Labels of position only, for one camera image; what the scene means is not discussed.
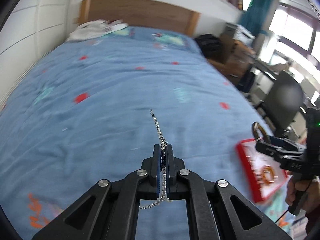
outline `hand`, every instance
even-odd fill
[[[287,186],[287,197],[285,199],[286,203],[291,206],[293,201],[295,200],[295,190],[298,191],[305,191],[310,183],[310,180],[302,180],[298,181],[295,185],[292,182],[292,179],[289,180],[288,186]],[[307,213],[310,213],[313,211],[316,207],[320,205],[320,183],[317,179],[314,180],[310,187],[307,190],[308,192],[308,198],[306,202],[304,203],[302,209],[305,210]]]

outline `wooden nightstand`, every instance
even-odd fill
[[[228,78],[234,85],[237,85],[253,62],[253,49],[248,48],[240,41],[222,34],[220,40],[223,49],[219,58],[208,58],[208,62],[221,74]]]

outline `person's arm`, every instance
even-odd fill
[[[286,203],[291,206],[296,198],[295,190],[305,191],[309,184],[310,181],[303,180],[298,181],[294,185],[290,179],[287,186],[287,197],[285,199]],[[308,234],[320,217],[320,183],[318,178],[310,184],[307,192],[308,198],[302,209],[306,211],[306,218],[308,218],[308,224],[306,226],[306,232]]]

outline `red box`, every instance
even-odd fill
[[[236,151],[244,167],[251,188],[252,198],[255,203],[267,200],[287,181],[288,176],[286,172],[280,168],[278,162],[272,157],[256,151],[254,139],[240,141],[236,145]],[[266,166],[271,167],[274,173],[275,181],[270,184],[263,183],[260,180],[261,176],[257,175],[257,171],[262,171]]]

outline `wooden headboard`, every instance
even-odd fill
[[[200,13],[152,0],[83,0],[79,23],[122,19],[132,26],[151,27],[192,36]]]

